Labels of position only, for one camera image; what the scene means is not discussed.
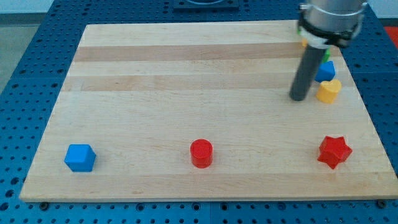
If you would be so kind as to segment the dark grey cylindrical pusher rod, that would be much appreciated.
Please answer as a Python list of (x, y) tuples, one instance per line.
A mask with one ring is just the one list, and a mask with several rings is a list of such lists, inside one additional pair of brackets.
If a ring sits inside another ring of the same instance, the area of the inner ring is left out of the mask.
[(306, 99), (325, 52), (326, 49), (306, 46), (290, 87), (289, 96), (292, 100), (303, 101)]

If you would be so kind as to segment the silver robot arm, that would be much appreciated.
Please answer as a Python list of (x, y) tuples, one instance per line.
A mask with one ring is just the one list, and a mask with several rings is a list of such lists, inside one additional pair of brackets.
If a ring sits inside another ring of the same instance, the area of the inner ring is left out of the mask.
[(306, 99), (326, 50), (347, 48), (362, 28), (367, 0), (307, 0), (299, 4), (297, 29), (307, 40), (290, 87), (294, 101)]

